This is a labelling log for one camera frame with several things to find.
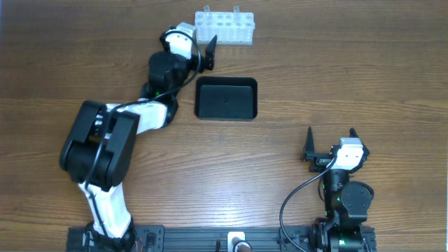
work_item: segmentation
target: wood grain surface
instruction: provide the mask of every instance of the wood grain surface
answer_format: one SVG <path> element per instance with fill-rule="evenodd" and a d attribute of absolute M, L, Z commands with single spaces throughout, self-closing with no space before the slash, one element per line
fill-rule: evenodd
<path fill-rule="evenodd" d="M 3 0 L 0 28 L 0 250 L 65 249 L 92 220 L 58 165 L 86 99 L 138 98 L 169 25 L 195 11 L 254 12 L 253 46 L 216 49 L 208 76 L 258 81 L 252 122 L 198 120 L 195 85 L 166 129 L 137 138 L 125 179 L 137 224 L 278 227 L 287 194 L 318 151 L 355 127 L 371 151 L 355 179 L 375 199 L 380 251 L 444 251 L 447 235 L 448 2 L 364 0 Z M 323 216 L 316 185 L 287 225 Z"/>

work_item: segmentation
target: white bracket with hole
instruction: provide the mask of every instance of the white bracket with hole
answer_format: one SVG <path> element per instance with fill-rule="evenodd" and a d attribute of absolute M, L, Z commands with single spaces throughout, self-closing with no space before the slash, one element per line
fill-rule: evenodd
<path fill-rule="evenodd" d="M 211 12 L 205 6 L 204 11 L 195 15 L 196 41 L 198 44 L 208 44 L 218 35 L 217 44 L 252 46 L 255 22 L 253 13 L 240 13 L 235 6 L 233 12 Z"/>

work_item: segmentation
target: black metal base plate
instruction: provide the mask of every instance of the black metal base plate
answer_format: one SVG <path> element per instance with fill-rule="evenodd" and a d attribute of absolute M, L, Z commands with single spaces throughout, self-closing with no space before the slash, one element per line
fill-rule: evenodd
<path fill-rule="evenodd" d="M 279 228 L 269 227 L 164 227 L 163 225 L 135 225 L 139 251 L 143 243 L 145 252 L 227 252 L 227 235 L 231 231 L 242 231 L 255 252 L 296 252 L 297 248 L 288 242 Z M 286 226 L 287 233 L 294 242 L 308 252 L 308 226 Z M 67 237 L 67 251 L 109 251 L 107 248 L 90 242 L 84 244 L 84 227 L 71 227 Z M 376 251 L 375 231 L 364 227 L 364 235 L 371 249 Z"/>

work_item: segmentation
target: wooden tabletop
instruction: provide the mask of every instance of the wooden tabletop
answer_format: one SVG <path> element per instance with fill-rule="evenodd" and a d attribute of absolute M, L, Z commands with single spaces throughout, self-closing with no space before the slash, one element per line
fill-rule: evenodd
<path fill-rule="evenodd" d="M 92 220 L 58 165 L 81 103 L 139 97 L 169 25 L 195 11 L 253 12 L 252 46 L 219 45 L 202 76 L 253 77 L 251 122 L 199 120 L 195 84 L 167 128 L 139 135 L 124 182 L 137 224 L 279 227 L 288 193 L 315 176 L 299 161 L 355 127 L 371 156 L 355 173 L 375 189 L 366 225 L 380 251 L 444 251 L 447 238 L 446 1 L 5 0 L 0 50 L 0 250 L 65 249 Z M 287 225 L 324 216 L 316 184 Z"/>

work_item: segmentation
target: wooden table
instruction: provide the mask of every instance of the wooden table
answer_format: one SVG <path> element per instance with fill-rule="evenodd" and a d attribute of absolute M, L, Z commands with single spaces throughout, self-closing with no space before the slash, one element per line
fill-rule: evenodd
<path fill-rule="evenodd" d="M 308 126 L 321 152 L 355 127 L 379 250 L 444 251 L 448 4 L 360 0 L 3 1 L 0 249 L 61 251 L 67 228 L 92 220 L 58 165 L 81 103 L 138 98 L 161 32 L 207 4 L 255 13 L 253 46 L 218 46 L 203 76 L 254 77 L 258 117 L 198 120 L 195 85 L 182 90 L 174 122 L 136 140 L 124 182 L 136 223 L 278 227 L 284 198 L 315 176 L 299 161 Z M 323 210 L 313 184 L 285 222 Z"/>

